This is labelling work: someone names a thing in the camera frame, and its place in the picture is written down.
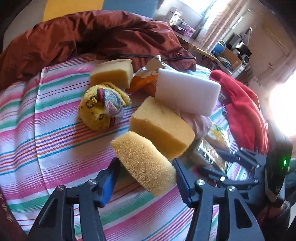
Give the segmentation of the purple desk organizer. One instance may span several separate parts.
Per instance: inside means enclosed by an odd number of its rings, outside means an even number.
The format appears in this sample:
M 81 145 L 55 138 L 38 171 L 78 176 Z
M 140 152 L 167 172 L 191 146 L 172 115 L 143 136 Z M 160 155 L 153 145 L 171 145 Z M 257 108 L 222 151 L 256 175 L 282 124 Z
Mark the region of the purple desk organizer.
M 187 25 L 184 21 L 177 21 L 172 28 L 175 32 L 187 37 L 192 37 L 195 33 L 195 29 Z

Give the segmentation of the yellow green snack packet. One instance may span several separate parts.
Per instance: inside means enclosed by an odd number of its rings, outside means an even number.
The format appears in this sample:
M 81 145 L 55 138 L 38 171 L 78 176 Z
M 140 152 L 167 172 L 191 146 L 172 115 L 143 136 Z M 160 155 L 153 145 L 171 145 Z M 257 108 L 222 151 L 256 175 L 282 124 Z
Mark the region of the yellow green snack packet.
M 215 149 L 230 151 L 230 141 L 226 130 L 213 123 L 204 139 Z

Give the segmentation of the blue bucket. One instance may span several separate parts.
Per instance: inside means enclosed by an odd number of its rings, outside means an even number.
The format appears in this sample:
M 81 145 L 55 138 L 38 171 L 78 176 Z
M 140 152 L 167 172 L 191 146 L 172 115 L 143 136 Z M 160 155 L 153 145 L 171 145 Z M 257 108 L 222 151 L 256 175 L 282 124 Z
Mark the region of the blue bucket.
M 223 40 L 219 40 L 212 50 L 212 53 L 222 54 L 226 49 L 226 44 Z

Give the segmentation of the yellow sponge back block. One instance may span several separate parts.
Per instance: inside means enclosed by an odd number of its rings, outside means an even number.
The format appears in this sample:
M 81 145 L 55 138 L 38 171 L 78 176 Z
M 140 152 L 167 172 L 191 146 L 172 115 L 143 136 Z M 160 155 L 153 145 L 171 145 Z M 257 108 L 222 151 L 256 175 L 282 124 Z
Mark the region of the yellow sponge back block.
M 110 82 L 121 89 L 127 89 L 133 78 L 132 60 L 117 59 L 98 64 L 89 78 L 93 85 Z

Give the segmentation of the wooden desk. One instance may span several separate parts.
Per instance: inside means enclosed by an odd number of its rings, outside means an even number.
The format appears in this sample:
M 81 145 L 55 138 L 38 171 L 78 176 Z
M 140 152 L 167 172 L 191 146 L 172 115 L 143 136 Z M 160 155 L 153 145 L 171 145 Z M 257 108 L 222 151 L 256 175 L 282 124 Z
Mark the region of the wooden desk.
M 195 57 L 198 65 L 207 67 L 211 70 L 220 69 L 233 78 L 237 78 L 244 71 L 242 63 L 237 71 L 232 74 L 231 71 L 233 68 L 230 62 L 222 54 L 214 54 L 212 52 L 204 51 L 197 46 L 197 43 L 192 38 L 183 36 L 177 32 L 175 32 L 175 35 L 180 41 L 182 47 L 188 50 Z

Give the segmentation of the yellow sponge middle block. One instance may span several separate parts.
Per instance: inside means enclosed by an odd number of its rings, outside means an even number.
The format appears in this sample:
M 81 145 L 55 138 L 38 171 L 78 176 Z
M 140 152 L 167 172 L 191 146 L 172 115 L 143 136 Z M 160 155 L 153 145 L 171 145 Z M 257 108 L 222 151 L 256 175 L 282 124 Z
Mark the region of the yellow sponge middle block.
M 151 96 L 130 117 L 129 130 L 149 139 L 170 161 L 182 156 L 195 139 L 182 118 Z

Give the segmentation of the yellow sponge front block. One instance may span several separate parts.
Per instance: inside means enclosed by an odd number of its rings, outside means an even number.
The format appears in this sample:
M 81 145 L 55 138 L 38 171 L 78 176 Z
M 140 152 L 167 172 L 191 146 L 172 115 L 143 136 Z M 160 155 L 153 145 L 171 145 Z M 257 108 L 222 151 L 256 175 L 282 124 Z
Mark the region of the yellow sponge front block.
M 175 168 L 147 138 L 129 131 L 110 144 L 126 170 L 154 197 L 175 186 Z

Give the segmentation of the orange snack packet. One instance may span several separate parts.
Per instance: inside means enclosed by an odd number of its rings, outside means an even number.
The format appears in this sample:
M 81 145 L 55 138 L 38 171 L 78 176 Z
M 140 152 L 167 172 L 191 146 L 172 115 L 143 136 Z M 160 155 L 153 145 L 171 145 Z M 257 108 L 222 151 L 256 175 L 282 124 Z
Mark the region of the orange snack packet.
M 144 67 L 140 68 L 132 78 L 127 93 L 134 93 L 138 90 L 145 91 L 148 95 L 155 97 L 156 83 L 159 69 L 175 70 L 168 64 L 162 62 L 161 56 L 156 55 Z

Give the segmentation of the striped bed sheet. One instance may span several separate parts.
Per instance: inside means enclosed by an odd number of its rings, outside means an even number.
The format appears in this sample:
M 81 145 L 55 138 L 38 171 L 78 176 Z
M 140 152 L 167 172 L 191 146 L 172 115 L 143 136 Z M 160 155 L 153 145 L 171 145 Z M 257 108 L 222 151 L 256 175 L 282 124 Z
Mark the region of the striped bed sheet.
M 25 233 L 58 185 L 79 186 L 107 168 L 111 140 L 128 131 L 146 98 L 131 95 L 123 120 L 105 133 L 82 123 L 79 103 L 90 72 L 103 61 L 82 55 L 1 91 L 1 209 L 11 211 L 8 220 Z M 107 240 L 185 240 L 193 215 L 177 187 L 153 197 L 125 169 L 99 213 Z

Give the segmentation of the pink plastic bag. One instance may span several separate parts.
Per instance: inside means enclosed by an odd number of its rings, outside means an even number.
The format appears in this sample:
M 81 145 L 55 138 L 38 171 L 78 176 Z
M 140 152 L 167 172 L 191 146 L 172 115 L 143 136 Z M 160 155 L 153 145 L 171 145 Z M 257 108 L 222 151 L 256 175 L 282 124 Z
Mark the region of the pink plastic bag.
M 213 125 L 208 116 L 185 113 L 179 110 L 176 111 L 176 114 L 193 129 L 195 139 L 203 138 L 210 131 Z

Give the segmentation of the maroon quilted blanket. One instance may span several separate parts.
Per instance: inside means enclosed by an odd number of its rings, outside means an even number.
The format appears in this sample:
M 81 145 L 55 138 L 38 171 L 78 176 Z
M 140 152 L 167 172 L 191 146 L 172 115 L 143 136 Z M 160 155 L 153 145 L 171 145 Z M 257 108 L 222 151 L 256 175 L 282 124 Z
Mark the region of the maroon quilted blanket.
M 13 39 L 1 53 L 1 89 L 86 53 L 130 58 L 134 71 L 156 55 L 178 71 L 196 69 L 168 23 L 126 11 L 84 11 L 41 22 Z

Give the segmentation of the cardboard box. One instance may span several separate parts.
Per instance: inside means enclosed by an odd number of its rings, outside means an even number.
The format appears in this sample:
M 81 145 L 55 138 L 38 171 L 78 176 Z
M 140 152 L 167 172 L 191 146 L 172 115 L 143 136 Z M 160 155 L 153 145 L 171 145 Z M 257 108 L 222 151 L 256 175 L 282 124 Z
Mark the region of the cardboard box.
M 233 74 L 237 69 L 242 65 L 241 60 L 228 48 L 225 48 L 222 55 L 230 62 L 233 70 L 231 73 Z

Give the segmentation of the pink curtain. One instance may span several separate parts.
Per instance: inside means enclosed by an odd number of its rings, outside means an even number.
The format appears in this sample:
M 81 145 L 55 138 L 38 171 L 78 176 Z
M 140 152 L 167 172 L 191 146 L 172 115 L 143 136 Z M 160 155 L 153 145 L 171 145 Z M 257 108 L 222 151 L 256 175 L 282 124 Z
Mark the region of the pink curtain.
M 197 36 L 202 50 L 211 52 L 214 45 L 239 15 L 244 1 L 216 1 Z

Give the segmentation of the white foam block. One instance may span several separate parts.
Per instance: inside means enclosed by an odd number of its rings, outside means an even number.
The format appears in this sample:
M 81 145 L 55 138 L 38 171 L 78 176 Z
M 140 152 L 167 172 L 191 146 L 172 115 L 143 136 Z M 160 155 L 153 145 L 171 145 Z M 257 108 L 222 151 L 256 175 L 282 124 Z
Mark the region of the white foam block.
M 221 85 L 208 78 L 159 69 L 155 99 L 181 112 L 210 116 L 220 91 Z

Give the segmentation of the yellow sponge block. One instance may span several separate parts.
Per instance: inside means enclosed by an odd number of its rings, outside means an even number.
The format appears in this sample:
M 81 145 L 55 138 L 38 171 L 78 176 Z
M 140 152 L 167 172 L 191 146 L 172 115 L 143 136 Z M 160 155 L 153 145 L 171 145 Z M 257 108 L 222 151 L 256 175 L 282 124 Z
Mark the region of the yellow sponge block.
M 129 130 L 149 139 L 170 161 L 182 156 L 195 139 L 182 118 L 151 96 L 130 117 Z
M 93 85 L 110 82 L 121 89 L 127 89 L 133 78 L 132 60 L 117 59 L 98 64 L 89 78 Z
M 147 138 L 129 131 L 110 144 L 126 170 L 154 197 L 175 186 L 175 168 Z

